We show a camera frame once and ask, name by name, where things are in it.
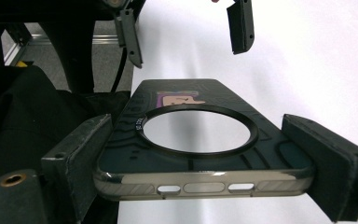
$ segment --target black cable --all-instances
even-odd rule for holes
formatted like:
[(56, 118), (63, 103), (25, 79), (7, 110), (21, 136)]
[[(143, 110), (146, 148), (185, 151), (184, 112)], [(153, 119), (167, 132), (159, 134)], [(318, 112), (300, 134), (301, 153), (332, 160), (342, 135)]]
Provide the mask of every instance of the black cable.
[(113, 83), (113, 87), (110, 92), (115, 92), (117, 90), (118, 83), (120, 82), (121, 76), (123, 75), (126, 61), (127, 61), (127, 48), (123, 48), (123, 50), (121, 51), (120, 65), (118, 66), (118, 70), (116, 73), (115, 83)]

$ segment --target phone case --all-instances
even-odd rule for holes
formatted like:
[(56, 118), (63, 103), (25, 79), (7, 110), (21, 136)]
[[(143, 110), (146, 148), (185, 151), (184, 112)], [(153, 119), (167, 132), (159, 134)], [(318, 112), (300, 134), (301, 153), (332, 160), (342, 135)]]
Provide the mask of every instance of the phone case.
[[(143, 127), (149, 119), (181, 110), (234, 118), (246, 125), (250, 138), (238, 148), (215, 153), (177, 151), (147, 139)], [(217, 80), (145, 80), (96, 162), (94, 183), (114, 201), (292, 196), (307, 190), (314, 170), (302, 149)]]

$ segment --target white circle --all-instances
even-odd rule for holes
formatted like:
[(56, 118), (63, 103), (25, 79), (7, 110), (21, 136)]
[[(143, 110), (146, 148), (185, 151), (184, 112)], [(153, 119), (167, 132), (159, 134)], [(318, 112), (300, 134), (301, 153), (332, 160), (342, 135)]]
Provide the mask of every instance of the white circle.
[(176, 111), (150, 119), (145, 136), (154, 144), (169, 149), (215, 153), (245, 144), (249, 129), (231, 117), (206, 111)]

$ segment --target magnetic ring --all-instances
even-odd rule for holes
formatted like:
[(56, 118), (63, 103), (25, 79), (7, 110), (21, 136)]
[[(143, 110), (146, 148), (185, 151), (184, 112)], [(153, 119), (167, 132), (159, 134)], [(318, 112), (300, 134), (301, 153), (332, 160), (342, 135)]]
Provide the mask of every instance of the magnetic ring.
[(15, 185), (20, 184), (22, 181), (24, 181), (27, 178), (26, 174), (15, 174), (10, 175), (1, 182), (1, 186), (4, 188), (13, 187)]
[[(160, 145), (155, 144), (153, 141), (150, 141), (144, 132), (144, 126), (147, 123), (148, 120), (155, 118), (159, 115), (177, 112), (177, 111), (206, 111), (206, 112), (213, 112), (221, 115), (225, 115), (228, 117), (231, 117), (233, 119), (236, 119), (243, 125), (245, 125), (250, 132), (250, 137), (246, 143), (241, 145), (240, 147), (236, 147), (234, 149), (226, 150), (226, 151), (219, 151), (219, 152), (189, 152), (189, 151), (180, 151), (175, 150), (167, 147), (162, 147)], [(224, 156), (230, 156), (233, 154), (239, 154), (243, 151), (249, 149), (252, 147), (252, 145), (255, 144), (255, 142), (258, 139), (258, 128), (255, 125), (255, 123), (249, 119), (247, 116), (243, 115), (242, 113), (239, 113), (237, 111), (224, 108), (221, 106), (216, 105), (168, 105), (163, 106), (157, 109), (150, 110), (145, 113), (145, 115), (142, 118), (137, 119), (135, 124), (135, 130), (136, 132), (142, 137), (144, 141), (146, 141), (147, 144), (152, 146), (152, 149), (158, 150), (163, 153), (169, 153), (174, 154), (175, 156), (181, 156), (186, 158), (221, 158)]]

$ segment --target white table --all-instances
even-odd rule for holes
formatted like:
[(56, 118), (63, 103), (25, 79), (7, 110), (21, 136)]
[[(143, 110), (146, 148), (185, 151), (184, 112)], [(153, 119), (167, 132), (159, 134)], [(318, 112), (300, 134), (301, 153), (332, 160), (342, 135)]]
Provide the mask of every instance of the white table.
[[(152, 78), (215, 78), (281, 127), (313, 119), (358, 145), (358, 1), (254, 0), (255, 43), (232, 55), (232, 1), (148, 0), (140, 17)], [(119, 223), (331, 223), (308, 195), (124, 202)]]

